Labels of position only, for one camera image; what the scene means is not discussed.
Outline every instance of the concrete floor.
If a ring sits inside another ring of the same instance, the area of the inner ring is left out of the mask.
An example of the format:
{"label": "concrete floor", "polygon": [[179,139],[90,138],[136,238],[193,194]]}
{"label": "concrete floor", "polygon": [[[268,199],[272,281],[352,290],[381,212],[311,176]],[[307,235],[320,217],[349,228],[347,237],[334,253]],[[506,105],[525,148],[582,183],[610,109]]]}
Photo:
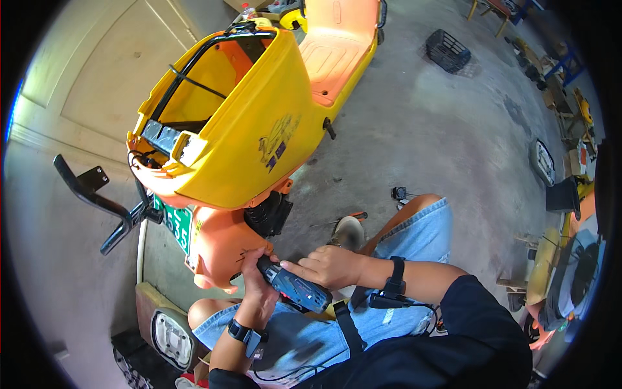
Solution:
{"label": "concrete floor", "polygon": [[[332,226],[309,225],[357,210],[369,213],[363,225],[373,236],[396,212],[389,190],[406,186],[448,198],[451,264],[476,275],[508,305],[496,278],[526,272],[527,251],[513,234],[538,235],[560,220],[544,210],[545,186],[529,165],[529,143],[546,143],[558,180],[564,149],[541,92],[512,47],[494,37],[501,19],[476,14],[467,22],[470,6],[469,0],[389,1],[386,40],[335,120],[337,140],[327,136],[293,176],[294,208],[283,234],[272,239],[281,258],[296,260],[329,239]],[[472,53],[458,75],[425,56],[425,40],[439,28]],[[509,24],[504,35],[525,28]],[[163,225],[150,225],[145,280],[182,309],[198,298],[226,297],[195,287],[169,235]]]}

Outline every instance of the shoe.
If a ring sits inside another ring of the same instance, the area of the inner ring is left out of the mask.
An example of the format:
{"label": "shoe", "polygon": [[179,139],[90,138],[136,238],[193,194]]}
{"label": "shoe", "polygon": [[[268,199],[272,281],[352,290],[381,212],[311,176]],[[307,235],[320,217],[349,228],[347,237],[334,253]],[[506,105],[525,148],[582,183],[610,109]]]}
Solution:
{"label": "shoe", "polygon": [[356,251],[361,248],[364,241],[365,232],[361,222],[353,216],[345,216],[337,223],[335,232],[327,244]]}

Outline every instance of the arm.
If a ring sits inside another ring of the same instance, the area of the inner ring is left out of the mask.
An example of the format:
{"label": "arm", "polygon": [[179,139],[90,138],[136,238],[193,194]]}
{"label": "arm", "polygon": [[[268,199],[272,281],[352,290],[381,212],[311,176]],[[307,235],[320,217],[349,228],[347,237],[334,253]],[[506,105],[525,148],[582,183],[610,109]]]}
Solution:
{"label": "arm", "polygon": [[[336,246],[318,247],[298,264],[281,261],[283,268],[326,288],[350,285],[383,289],[393,273],[393,262],[353,253]],[[450,285],[467,274],[460,268],[438,262],[404,262],[406,297],[427,304],[440,304]]]}
{"label": "arm", "polygon": [[[263,254],[269,253],[264,252],[263,248],[246,253],[242,265],[244,299],[234,317],[240,325],[255,330],[266,328],[279,298],[279,293],[268,285],[257,269],[257,259]],[[246,374],[251,360],[246,358],[245,352],[246,345],[232,338],[225,329],[211,351],[210,370],[217,368]]]}

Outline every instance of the license plate number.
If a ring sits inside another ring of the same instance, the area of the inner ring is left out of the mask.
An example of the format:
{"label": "license plate number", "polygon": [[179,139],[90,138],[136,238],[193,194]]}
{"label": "license plate number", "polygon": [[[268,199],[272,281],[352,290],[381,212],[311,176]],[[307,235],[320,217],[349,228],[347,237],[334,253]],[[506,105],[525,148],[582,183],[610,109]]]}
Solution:
{"label": "license plate number", "polygon": [[188,208],[174,208],[163,203],[154,195],[154,208],[164,211],[162,223],[173,234],[179,247],[188,255],[190,253],[190,228],[192,227],[192,211]]}

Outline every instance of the orange scooter panel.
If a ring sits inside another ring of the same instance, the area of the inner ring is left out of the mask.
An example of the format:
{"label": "orange scooter panel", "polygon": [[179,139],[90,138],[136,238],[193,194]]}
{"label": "orange scooter panel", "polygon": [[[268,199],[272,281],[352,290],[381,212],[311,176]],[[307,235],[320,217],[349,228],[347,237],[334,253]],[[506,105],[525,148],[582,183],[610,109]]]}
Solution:
{"label": "orange scooter panel", "polygon": [[192,213],[190,255],[185,264],[195,273],[199,288],[212,286],[235,293],[231,277],[241,271],[248,250],[272,244],[257,235],[244,221],[244,210],[223,211],[196,207]]}
{"label": "orange scooter panel", "polygon": [[331,106],[369,51],[378,0],[308,0],[309,31],[300,44],[313,99]]}

